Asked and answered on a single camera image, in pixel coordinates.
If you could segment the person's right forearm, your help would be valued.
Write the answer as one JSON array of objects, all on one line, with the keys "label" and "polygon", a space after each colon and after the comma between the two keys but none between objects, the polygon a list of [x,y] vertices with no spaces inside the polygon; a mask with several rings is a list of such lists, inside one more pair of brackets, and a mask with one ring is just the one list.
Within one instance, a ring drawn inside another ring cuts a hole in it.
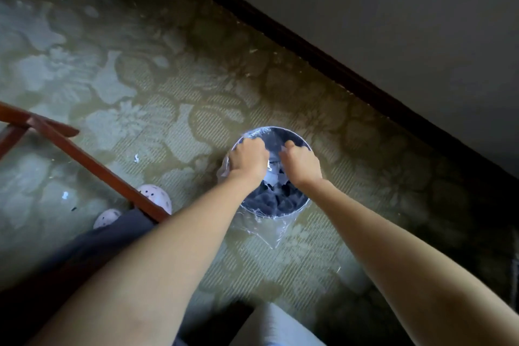
[{"label": "person's right forearm", "polygon": [[418,346],[519,346],[519,315],[482,281],[323,178],[296,186],[325,212]]}]

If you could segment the person's dark trousers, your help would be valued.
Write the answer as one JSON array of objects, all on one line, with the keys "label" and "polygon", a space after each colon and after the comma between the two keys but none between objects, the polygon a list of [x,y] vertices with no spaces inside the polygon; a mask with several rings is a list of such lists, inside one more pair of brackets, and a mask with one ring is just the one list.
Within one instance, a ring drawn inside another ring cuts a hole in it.
[{"label": "person's dark trousers", "polygon": [[53,315],[122,249],[157,224],[134,208],[110,225],[74,238],[20,283],[0,292],[0,319]]}]

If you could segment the dark wooden baseboard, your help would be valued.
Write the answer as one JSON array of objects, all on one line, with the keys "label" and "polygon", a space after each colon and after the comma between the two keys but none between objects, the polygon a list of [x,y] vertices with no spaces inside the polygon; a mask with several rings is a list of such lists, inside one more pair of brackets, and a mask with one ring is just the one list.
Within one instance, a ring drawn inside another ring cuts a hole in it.
[{"label": "dark wooden baseboard", "polygon": [[488,177],[518,183],[515,177],[502,167],[463,144],[449,133],[412,111],[399,100],[379,89],[372,82],[357,74],[330,55],[315,47],[290,29],[278,23],[245,0],[213,0],[241,21],[260,31],[269,39],[300,56],[312,67],[334,80],[344,89],[353,92],[375,110],[388,117],[418,139],[447,157],[460,162],[464,168],[474,171],[480,167]]}]

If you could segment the white fabric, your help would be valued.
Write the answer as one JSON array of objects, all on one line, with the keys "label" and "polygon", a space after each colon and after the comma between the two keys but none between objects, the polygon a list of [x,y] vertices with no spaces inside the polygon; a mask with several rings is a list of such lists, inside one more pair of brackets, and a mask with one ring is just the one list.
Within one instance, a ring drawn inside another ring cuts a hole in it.
[{"label": "white fabric", "polygon": [[258,306],[229,346],[326,346],[294,317],[271,302]]}]

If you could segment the dark trash heap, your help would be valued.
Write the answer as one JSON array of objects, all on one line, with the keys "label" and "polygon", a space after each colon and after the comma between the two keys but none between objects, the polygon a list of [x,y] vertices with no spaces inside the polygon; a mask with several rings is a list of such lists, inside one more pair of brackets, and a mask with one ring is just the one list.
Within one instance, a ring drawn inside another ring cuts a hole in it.
[{"label": "dark trash heap", "polygon": [[290,181],[269,185],[264,180],[242,203],[242,207],[259,217],[285,217],[302,210],[309,202],[308,196]]}]

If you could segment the clear plastic bin liner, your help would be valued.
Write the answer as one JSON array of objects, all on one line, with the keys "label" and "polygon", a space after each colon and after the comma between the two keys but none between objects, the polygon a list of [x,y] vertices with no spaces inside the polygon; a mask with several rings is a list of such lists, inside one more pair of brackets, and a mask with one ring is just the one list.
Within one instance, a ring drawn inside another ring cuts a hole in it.
[{"label": "clear plastic bin liner", "polygon": [[278,247],[280,241],[285,236],[289,227],[295,222],[297,216],[274,219],[259,218],[249,212],[241,211],[238,208],[231,222],[231,228],[256,235],[269,245],[270,248],[274,249]]}]

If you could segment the person's right hand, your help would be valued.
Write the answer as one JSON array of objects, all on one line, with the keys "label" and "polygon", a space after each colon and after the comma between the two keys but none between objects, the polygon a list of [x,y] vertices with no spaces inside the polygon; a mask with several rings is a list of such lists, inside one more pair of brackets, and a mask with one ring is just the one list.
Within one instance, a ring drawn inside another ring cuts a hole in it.
[{"label": "person's right hand", "polygon": [[323,180],[320,161],[314,152],[309,159],[281,160],[281,163],[289,181],[304,193]]}]

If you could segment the white perforated slipper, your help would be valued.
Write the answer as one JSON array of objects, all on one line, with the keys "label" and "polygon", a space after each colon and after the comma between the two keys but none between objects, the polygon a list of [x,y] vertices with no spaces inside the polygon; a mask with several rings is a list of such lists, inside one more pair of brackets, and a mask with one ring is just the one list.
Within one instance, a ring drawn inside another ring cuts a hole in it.
[{"label": "white perforated slipper", "polygon": [[94,222],[93,229],[99,229],[102,227],[106,227],[112,223],[114,223],[120,216],[122,212],[118,209],[108,209],[102,212]]},{"label": "white perforated slipper", "polygon": [[172,201],[168,194],[157,185],[140,185],[137,191],[153,204],[161,207],[168,215],[172,214]]}]

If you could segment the red-brown wooden furniture frame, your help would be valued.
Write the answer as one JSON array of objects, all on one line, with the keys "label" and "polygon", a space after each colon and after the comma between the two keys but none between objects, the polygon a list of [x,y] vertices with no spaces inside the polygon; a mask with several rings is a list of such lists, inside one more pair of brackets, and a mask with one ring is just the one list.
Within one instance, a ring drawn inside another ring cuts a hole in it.
[{"label": "red-brown wooden furniture frame", "polygon": [[146,198],[144,194],[133,188],[133,186],[70,141],[70,138],[80,133],[73,126],[25,111],[2,101],[0,101],[0,122],[7,124],[0,132],[0,160],[32,129],[51,141],[62,152],[87,169],[88,172],[134,204],[135,207],[143,211],[154,222],[161,223],[169,218],[169,214],[162,207]]}]

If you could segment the white crumpled paper trash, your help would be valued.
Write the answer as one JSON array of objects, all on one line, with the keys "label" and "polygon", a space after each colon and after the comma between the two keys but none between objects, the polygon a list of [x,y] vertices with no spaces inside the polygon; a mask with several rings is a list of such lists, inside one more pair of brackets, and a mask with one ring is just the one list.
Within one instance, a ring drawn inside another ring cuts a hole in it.
[{"label": "white crumpled paper trash", "polygon": [[263,178],[264,184],[275,194],[283,194],[282,189],[288,184],[289,179],[279,159],[269,159],[267,173]]}]

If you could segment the person's left hand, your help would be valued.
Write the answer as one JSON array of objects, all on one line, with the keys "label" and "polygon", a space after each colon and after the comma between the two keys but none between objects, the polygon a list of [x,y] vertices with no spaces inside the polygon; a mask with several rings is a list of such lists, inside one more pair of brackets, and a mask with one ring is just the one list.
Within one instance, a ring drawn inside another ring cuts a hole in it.
[{"label": "person's left hand", "polygon": [[230,171],[224,183],[238,186],[247,194],[255,190],[267,173],[269,160],[230,160]]}]

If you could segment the round shiny waste bin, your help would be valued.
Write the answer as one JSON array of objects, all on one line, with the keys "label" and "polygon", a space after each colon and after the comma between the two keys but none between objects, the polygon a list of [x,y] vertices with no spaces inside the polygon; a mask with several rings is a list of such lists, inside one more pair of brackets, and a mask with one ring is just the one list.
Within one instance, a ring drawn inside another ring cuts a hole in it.
[{"label": "round shiny waste bin", "polygon": [[[231,150],[239,142],[241,142],[244,138],[256,138],[256,137],[259,137],[264,141],[265,146],[270,154],[269,159],[281,160],[279,157],[279,152],[281,151],[282,146],[288,140],[292,140],[293,142],[295,142],[296,145],[299,145],[299,146],[303,146],[303,145],[307,146],[309,148],[309,150],[311,150],[311,147],[308,145],[308,143],[297,133],[292,132],[289,129],[286,129],[283,127],[278,127],[278,126],[264,126],[264,127],[259,127],[259,128],[250,130],[248,132],[245,132],[243,134],[243,136],[234,144],[234,146],[231,148]],[[240,204],[239,209],[244,212],[249,212],[242,207],[242,203]],[[287,218],[290,216],[297,216],[300,212],[302,212],[302,210],[300,210],[299,212],[296,212],[294,214],[285,216],[285,217],[275,217],[275,218]]]}]

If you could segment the person's left forearm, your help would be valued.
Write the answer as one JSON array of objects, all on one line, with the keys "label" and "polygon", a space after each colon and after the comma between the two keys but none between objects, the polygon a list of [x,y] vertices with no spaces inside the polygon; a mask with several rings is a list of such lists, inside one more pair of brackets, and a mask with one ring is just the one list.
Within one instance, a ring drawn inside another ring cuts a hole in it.
[{"label": "person's left forearm", "polygon": [[28,346],[172,346],[237,208],[260,182],[232,172],[97,271]]}]

